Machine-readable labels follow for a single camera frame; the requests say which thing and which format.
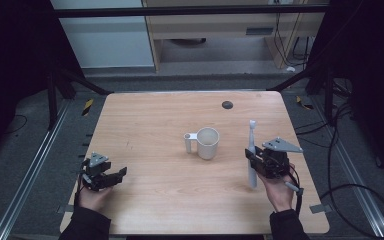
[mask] white cabinet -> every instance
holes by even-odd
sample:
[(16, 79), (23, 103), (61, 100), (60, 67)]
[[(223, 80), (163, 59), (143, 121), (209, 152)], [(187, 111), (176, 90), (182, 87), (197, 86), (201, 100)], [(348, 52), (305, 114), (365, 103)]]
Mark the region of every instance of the white cabinet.
[[(270, 0), (142, 0), (145, 7), (267, 5)], [(293, 0), (293, 4), (326, 3), (328, 0)], [(263, 37), (276, 66), (284, 66), (296, 37), (316, 36), (324, 13), (213, 14), (147, 17), (148, 29), (158, 69), (164, 39)], [(282, 53), (278, 46), (283, 46)]]
[[(51, 0), (55, 9), (142, 7), (140, 0)], [(154, 67), (145, 18), (61, 18), (83, 69)]]

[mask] aluminum rail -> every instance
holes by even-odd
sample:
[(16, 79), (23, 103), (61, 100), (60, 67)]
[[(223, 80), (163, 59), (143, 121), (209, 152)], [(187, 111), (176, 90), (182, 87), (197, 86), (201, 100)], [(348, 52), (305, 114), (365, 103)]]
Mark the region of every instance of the aluminum rail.
[(60, 117), (53, 129), (49, 130), (46, 133), (46, 136), (40, 145), (36, 156), (34, 157), (29, 170), (24, 176), (23, 181), (21, 182), (17, 193), (12, 199), (10, 205), (8, 206), (4, 216), (0, 220), (0, 240), (5, 240), (8, 238), (12, 227), (14, 226), (15, 221), (30, 193), (31, 188), (42, 168), (43, 163), (46, 160), (46, 157), (51, 149), (52, 144), (60, 130), (62, 123), (64, 122), (65, 116), (67, 114), (68, 108), (70, 106), (70, 101), (63, 101), (63, 106), (61, 107)]
[[(325, 122), (327, 122), (323, 114), (322, 103), (317, 98), (312, 98), (312, 100), (315, 103), (314, 105), (320, 117)], [(327, 131), (329, 133), (329, 136), (332, 138), (333, 130), (328, 127)], [(338, 156), (338, 160), (348, 178), (348, 181), (350, 183), (367, 186), (364, 183), (363, 178), (358, 173), (357, 168), (354, 166), (351, 157), (348, 155), (345, 146), (343, 145), (340, 139), (335, 145), (335, 149)], [(354, 189), (354, 193), (360, 203), (361, 208), (363, 209), (363, 212), (366, 215), (367, 220), (369, 221), (370, 226), (372, 227), (373, 232), (378, 237), (384, 237), (384, 216), (380, 211), (372, 194), (369, 191), (360, 188)]]
[(57, 18), (85, 17), (132, 17), (167, 15), (210, 15), (210, 14), (257, 14), (257, 13), (318, 13), (326, 12), (329, 4), (285, 4), (285, 5), (220, 5), (183, 7), (139, 7), (139, 8), (100, 8), (100, 9), (55, 9), (34, 11), (34, 15)]

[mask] white mug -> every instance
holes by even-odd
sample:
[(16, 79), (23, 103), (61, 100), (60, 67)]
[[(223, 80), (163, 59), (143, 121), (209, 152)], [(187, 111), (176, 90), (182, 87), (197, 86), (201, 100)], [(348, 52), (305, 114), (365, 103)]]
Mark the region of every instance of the white mug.
[(187, 153), (191, 153), (191, 142), (196, 140), (198, 143), (198, 156), (205, 160), (210, 160), (216, 156), (220, 136), (214, 128), (205, 127), (197, 133), (186, 133), (184, 138)]

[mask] person's arm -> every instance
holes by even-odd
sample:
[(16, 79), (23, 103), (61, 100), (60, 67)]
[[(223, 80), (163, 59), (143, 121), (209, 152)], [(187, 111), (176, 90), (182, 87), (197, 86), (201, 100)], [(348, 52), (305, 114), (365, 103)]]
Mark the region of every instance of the person's arm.
[(285, 185), (285, 181), (292, 182), (289, 176), (283, 179), (267, 179), (258, 174), (266, 188), (267, 197), (275, 212), (270, 215), (270, 227), (274, 240), (308, 240), (302, 224), (292, 209), (294, 192)]
[(94, 192), (85, 187), (80, 191), (79, 206), (74, 208), (71, 222), (60, 240), (108, 240), (111, 220), (100, 214), (105, 198), (112, 188)]

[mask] cable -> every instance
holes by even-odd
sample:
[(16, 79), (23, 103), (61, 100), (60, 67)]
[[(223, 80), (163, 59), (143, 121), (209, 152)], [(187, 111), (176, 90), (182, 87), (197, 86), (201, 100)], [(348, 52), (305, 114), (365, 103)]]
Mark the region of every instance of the cable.
[(323, 124), (323, 125), (321, 125), (321, 126), (315, 128), (315, 129), (309, 130), (309, 131), (307, 131), (307, 132), (296, 133), (296, 135), (298, 136), (298, 135), (305, 135), (305, 134), (314, 133), (314, 132), (317, 132), (317, 131), (319, 131), (320, 129), (324, 128), (324, 127), (327, 126), (327, 125), (328, 125), (328, 124), (325, 123), (325, 124)]
[(297, 40), (295, 40), (295, 44), (294, 44), (294, 48), (292, 49), (292, 56), (297, 59), (297, 60), (306, 60), (307, 61), (307, 57), (308, 57), (308, 41), (309, 41), (310, 37), (307, 37), (307, 40), (306, 40), (306, 44), (305, 44), (305, 51), (304, 51), (304, 54), (296, 54), (295, 53), (295, 49), (298, 45), (298, 42), (300, 40), (299, 37), (297, 37)]
[(309, 54), (307, 54), (307, 50), (308, 50), (308, 41), (310, 40), (310, 37), (307, 37), (307, 42), (305, 44), (305, 52), (304, 52), (304, 60), (305, 60), (305, 64), (302, 65), (302, 70), (305, 69), (305, 65), (307, 64), (308, 62), (308, 57), (309, 57)]
[(84, 186), (82, 184), (82, 177), (83, 177), (83, 163), (81, 164), (80, 171), (78, 172), (78, 177), (77, 177), (77, 191), (74, 194), (74, 207), (79, 206), (79, 201), (80, 201), (80, 192), (83, 190)]
[(320, 144), (318, 144), (318, 143), (311, 142), (311, 141), (309, 141), (309, 140), (307, 140), (307, 139), (305, 139), (305, 138), (300, 138), (300, 137), (298, 137), (298, 139), (300, 139), (300, 140), (302, 140), (302, 141), (306, 141), (306, 142), (308, 142), (308, 143), (310, 143), (310, 144), (313, 144), (313, 145), (315, 145), (315, 146), (318, 146), (318, 147), (329, 148), (329, 146), (323, 146), (323, 145), (320, 145)]
[(306, 124), (306, 125), (303, 125), (303, 126), (300, 126), (300, 127), (296, 127), (295, 130), (300, 129), (300, 128), (305, 128), (305, 127), (313, 126), (313, 125), (316, 125), (316, 124), (322, 123), (322, 122), (323, 121), (318, 121), (318, 122), (315, 122), (315, 123), (309, 123), (309, 124)]
[(345, 86), (342, 86), (342, 84), (339, 84), (335, 79), (333, 80), (333, 87), (334, 87), (334, 93), (336, 96), (338, 97), (341, 97), (341, 98), (345, 98), (345, 97), (350, 97), (352, 92), (349, 90), (349, 87), (348, 87), (348, 84), (346, 82), (345, 79), (342, 79), (343, 80), (343, 85)]
[(288, 172), (288, 176), (292, 179), (292, 182), (294, 182), (294, 185), (297, 188), (297, 190), (294, 190), (296, 195), (297, 195), (297, 202), (295, 205), (295, 213), (299, 216), (299, 214), (301, 212), (301, 206), (302, 206), (303, 189), (301, 188), (297, 171), (291, 165), (289, 165), (289, 167), (292, 168), (292, 170), (294, 170), (295, 175), (297, 175), (297, 178), (295, 178), (290, 172)]
[[(275, 45), (277, 51), (279, 52), (279, 55), (282, 58), (283, 62), (287, 66), (290, 66), (290, 67), (295, 67), (295, 66), (299, 66), (299, 65), (305, 64), (305, 63), (293, 63), (293, 62), (290, 62), (288, 60), (288, 56), (286, 56), (285, 46), (283, 45), (283, 41), (282, 41), (282, 38), (281, 38), (280, 32), (279, 32), (279, 21), (280, 21), (280, 13), (276, 13), (276, 30), (274, 32), (274, 45)], [(283, 53), (281, 52), (281, 50), (279, 49), (279, 46), (277, 45), (277, 41), (276, 41), (277, 36), (278, 36), (280, 44), (282, 46)]]
[(12, 130), (12, 131), (5, 132), (4, 134), (15, 133), (15, 132), (17, 132), (18, 130), (22, 129), (24, 126), (26, 126), (26, 124), (27, 124), (27, 117), (26, 117), (26, 116), (17, 114), (17, 115), (15, 115), (15, 117), (22, 117), (22, 118), (24, 118), (24, 123), (21, 125), (21, 127), (15, 129), (15, 130)]
[(330, 143), (330, 146), (329, 146), (329, 152), (328, 152), (328, 163), (327, 163), (327, 167), (328, 167), (328, 172), (327, 172), (327, 176), (328, 176), (328, 191), (324, 194), (321, 195), (320, 199), (324, 198), (325, 196), (329, 195), (330, 199), (331, 199), (331, 202), (332, 202), (332, 206), (333, 208), (335, 209), (335, 211), (338, 213), (339, 217), (345, 221), (350, 227), (352, 227), (354, 230), (356, 230), (357, 232), (359, 232), (360, 234), (366, 236), (366, 237), (370, 237), (370, 238), (375, 238), (375, 239), (384, 239), (384, 237), (378, 237), (376, 235), (373, 235), (371, 233), (368, 233), (368, 232), (365, 232), (363, 230), (361, 230), (360, 228), (358, 228), (357, 226), (355, 226), (354, 224), (352, 224), (342, 213), (341, 211), (339, 210), (338, 206), (336, 205), (336, 202), (335, 202), (335, 199), (333, 197), (333, 192), (341, 189), (341, 188), (346, 188), (346, 187), (359, 187), (359, 188), (364, 188), (370, 192), (372, 192), (373, 194), (375, 194), (377, 196), (378, 199), (380, 199), (383, 203), (384, 203), (384, 198), (382, 198), (380, 196), (379, 193), (377, 193), (376, 191), (374, 191), (373, 189), (370, 189), (366, 186), (363, 186), (363, 185), (359, 185), (359, 184), (343, 184), (343, 185), (339, 185), (339, 186), (336, 186), (334, 188), (332, 188), (332, 182), (331, 182), (331, 155), (332, 155), (332, 149), (333, 149), (333, 145), (334, 145), (334, 139), (335, 139), (335, 136), (338, 134), (338, 126), (337, 126), (337, 121), (338, 119), (340, 118), (341, 116), (341, 112), (344, 111), (345, 109), (347, 109), (346, 107), (348, 106), (348, 103), (342, 105), (337, 113), (335, 114), (335, 117), (334, 117), (334, 121), (335, 121), (335, 124), (334, 124), (334, 132), (333, 132), (333, 137), (332, 137), (332, 141)]

